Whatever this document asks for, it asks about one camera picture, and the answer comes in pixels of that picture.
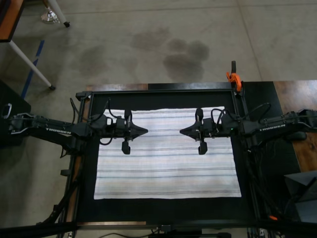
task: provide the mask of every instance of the cable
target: cable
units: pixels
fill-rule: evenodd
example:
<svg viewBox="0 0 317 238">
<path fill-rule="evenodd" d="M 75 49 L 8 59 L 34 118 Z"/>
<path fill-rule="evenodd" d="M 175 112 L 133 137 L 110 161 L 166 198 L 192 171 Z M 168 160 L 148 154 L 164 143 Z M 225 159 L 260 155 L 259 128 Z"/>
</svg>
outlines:
<svg viewBox="0 0 317 238">
<path fill-rule="evenodd" d="M 105 104 L 105 107 L 104 107 L 103 112 L 101 112 L 101 113 L 99 114 L 99 116 L 98 116 L 97 118 L 93 119 L 93 120 L 91 120 L 90 118 L 87 119 L 87 118 L 83 117 L 82 115 L 80 115 L 80 113 L 79 113 L 78 109 L 76 108 L 76 106 L 75 106 L 74 101 L 73 101 L 72 98 L 70 98 L 70 103 L 71 103 L 71 106 L 72 106 L 73 110 L 78 114 L 78 116 L 79 116 L 82 120 L 85 120 L 86 122 L 89 122 L 89 123 L 92 123 L 92 122 L 95 122 L 95 121 L 99 120 L 99 119 L 102 117 L 102 115 L 104 114 L 104 112 L 105 112 L 107 106 L 109 107 L 109 112 L 110 112 L 110 98 L 106 101 L 106 104 Z"/>
<path fill-rule="evenodd" d="M 268 110 L 270 110 L 271 108 L 271 103 L 263 103 L 259 106 L 257 106 L 256 108 L 253 108 L 249 113 L 247 113 L 244 117 L 242 117 L 241 119 L 245 119 L 247 118 L 249 115 L 251 115 L 252 113 L 254 113 L 256 110 L 260 109 L 261 107 L 264 107 L 265 105 L 268 105 L 268 108 L 264 111 L 264 113 L 260 116 L 259 120 L 261 120 L 264 115 L 268 112 Z"/>
<path fill-rule="evenodd" d="M 220 123 L 220 119 L 221 119 L 222 115 L 224 114 L 224 112 L 227 112 L 227 113 L 228 113 L 228 116 L 229 116 L 232 120 L 234 120 L 234 121 L 239 121 L 238 119 L 233 118 L 233 116 L 230 114 L 229 110 L 225 108 L 225 109 L 223 109 L 223 110 L 221 111 L 221 113 L 220 113 L 220 115 L 219 115 L 219 117 L 218 117 L 217 124 L 216 124 L 216 128 L 217 128 L 217 129 L 218 129 L 218 126 L 219 126 L 219 123 Z"/>
<path fill-rule="evenodd" d="M 221 110 L 221 109 L 218 109 L 218 108 L 212 109 L 212 111 L 211 111 L 211 121 L 212 121 L 212 123 L 214 123 L 214 119 L 213 119 L 213 112 L 214 112 L 214 111 L 222 112 L 222 110 Z"/>
<path fill-rule="evenodd" d="M 110 236 L 110 235 L 117 235 L 117 236 L 124 237 L 124 238 L 144 238 L 144 237 L 148 237 L 148 236 L 152 235 L 153 233 L 150 233 L 150 234 L 147 234 L 147 235 L 141 236 L 141 237 L 129 237 L 129 236 L 125 236 L 125 235 L 122 235 L 122 234 L 119 234 L 119 233 L 109 233 L 109 234 L 103 235 L 103 236 L 98 237 L 98 238 L 103 238 L 103 237 L 107 237 L 107 236 Z"/>
<path fill-rule="evenodd" d="M 99 144 L 101 145 L 109 145 L 112 142 L 113 137 L 110 138 L 110 141 L 107 143 L 102 143 L 101 141 L 99 141 Z"/>
<path fill-rule="evenodd" d="M 95 121 L 99 120 L 102 117 L 102 115 L 104 114 L 105 110 L 107 109 L 108 103 L 110 103 L 110 98 L 108 98 L 108 100 L 106 101 L 106 104 L 104 106 L 103 112 L 100 113 L 99 116 L 96 119 L 93 119 L 90 122 L 95 122 Z"/>
<path fill-rule="evenodd" d="M 110 110 L 110 98 L 108 98 L 108 110 L 109 110 L 109 113 L 110 113 L 111 116 L 113 116 L 114 118 L 117 118 L 117 119 L 120 118 L 120 117 L 117 117 L 114 114 L 112 114 L 112 112 Z"/>
<path fill-rule="evenodd" d="M 75 106 L 74 101 L 73 101 L 72 98 L 70 98 L 70 103 L 71 103 L 71 106 L 72 106 L 73 110 L 75 110 L 75 112 L 78 114 L 79 118 L 81 118 L 82 120 L 85 120 L 85 121 L 89 122 L 89 119 L 87 119 L 87 118 L 85 118 L 84 116 L 80 115 L 80 113 L 79 113 L 77 107 Z"/>
</svg>

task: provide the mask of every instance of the orange clamp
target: orange clamp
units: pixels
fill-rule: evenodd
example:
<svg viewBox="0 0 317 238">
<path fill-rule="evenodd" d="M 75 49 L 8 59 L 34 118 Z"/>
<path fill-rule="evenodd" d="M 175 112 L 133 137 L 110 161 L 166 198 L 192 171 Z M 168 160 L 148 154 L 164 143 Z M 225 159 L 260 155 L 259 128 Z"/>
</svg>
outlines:
<svg viewBox="0 0 317 238">
<path fill-rule="evenodd" d="M 227 72 L 227 78 L 228 78 L 230 83 L 235 82 L 237 85 L 237 92 L 241 92 L 242 84 L 241 84 L 240 76 L 236 73 L 232 73 L 230 75 L 229 72 Z"/>
</svg>

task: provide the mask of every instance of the chair leg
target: chair leg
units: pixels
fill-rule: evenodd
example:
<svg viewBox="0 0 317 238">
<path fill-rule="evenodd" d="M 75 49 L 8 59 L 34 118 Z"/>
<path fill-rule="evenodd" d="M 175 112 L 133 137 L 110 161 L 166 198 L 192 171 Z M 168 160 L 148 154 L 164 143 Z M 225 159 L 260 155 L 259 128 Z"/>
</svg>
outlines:
<svg viewBox="0 0 317 238">
<path fill-rule="evenodd" d="M 26 62 L 30 68 L 39 76 L 40 79 L 42 79 L 51 90 L 55 90 L 55 87 L 52 86 L 52 84 L 42 75 L 42 73 L 38 70 L 38 68 L 35 67 L 35 65 L 26 57 L 26 55 L 18 48 L 18 46 L 13 42 L 10 41 L 9 45 L 12 47 L 12 49 Z"/>
<path fill-rule="evenodd" d="M 52 6 L 52 8 L 54 9 L 55 14 L 59 18 L 59 21 L 62 22 L 65 25 L 65 27 L 69 27 L 70 26 L 69 21 L 66 20 L 65 16 L 61 12 L 56 0 L 48 0 L 48 1 L 49 1 L 50 5 Z"/>
</svg>

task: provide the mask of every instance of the striped towel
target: striped towel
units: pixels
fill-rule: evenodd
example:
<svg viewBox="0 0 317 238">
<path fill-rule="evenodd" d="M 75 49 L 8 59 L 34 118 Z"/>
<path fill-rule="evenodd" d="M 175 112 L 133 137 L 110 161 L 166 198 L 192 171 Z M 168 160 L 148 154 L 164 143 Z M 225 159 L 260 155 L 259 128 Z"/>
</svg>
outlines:
<svg viewBox="0 0 317 238">
<path fill-rule="evenodd" d="M 205 118 L 212 109 L 203 108 Z M 122 139 L 100 145 L 94 199 L 241 197 L 230 138 L 206 139 L 208 152 L 199 155 L 199 142 L 179 133 L 194 124 L 195 112 L 132 111 L 133 123 L 149 132 L 129 143 L 130 155 L 122 153 Z"/>
</svg>

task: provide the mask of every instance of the black table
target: black table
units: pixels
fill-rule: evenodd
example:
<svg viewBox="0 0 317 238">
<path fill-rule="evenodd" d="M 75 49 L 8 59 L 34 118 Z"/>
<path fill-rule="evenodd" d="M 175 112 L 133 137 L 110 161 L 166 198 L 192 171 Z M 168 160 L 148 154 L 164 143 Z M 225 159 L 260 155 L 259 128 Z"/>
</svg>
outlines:
<svg viewBox="0 0 317 238">
<path fill-rule="evenodd" d="M 272 108 L 268 117 L 282 114 L 273 82 L 246 82 L 244 88 L 249 110 L 269 102 Z M 87 116 L 101 113 L 109 96 L 113 109 L 155 110 L 215 106 L 225 106 L 232 112 L 241 112 L 242 109 L 230 83 L 141 84 L 125 85 L 124 88 L 122 85 L 101 88 L 101 92 L 90 94 L 90 100 L 81 98 L 81 112 Z M 256 118 L 259 114 L 254 113 L 252 116 Z M 250 186 L 237 138 L 232 138 L 232 145 L 241 198 L 94 200 L 99 144 L 97 139 L 93 140 L 88 143 L 84 157 L 72 158 L 72 175 L 68 180 L 74 178 L 77 173 L 75 168 L 82 163 L 83 182 L 73 195 L 68 213 L 63 218 L 65 221 L 76 221 L 86 228 L 103 225 L 108 228 L 133 226 L 144 229 L 154 228 L 159 224 L 171 224 L 175 227 L 251 226 L 257 219 L 265 218 L 265 212 L 259 204 L 261 199 L 259 200 Z M 279 143 L 275 153 L 274 161 L 262 162 L 263 174 L 269 183 L 273 182 L 272 196 L 283 210 L 289 199 L 283 175 L 298 173 L 300 168 L 292 144 Z"/>
</svg>

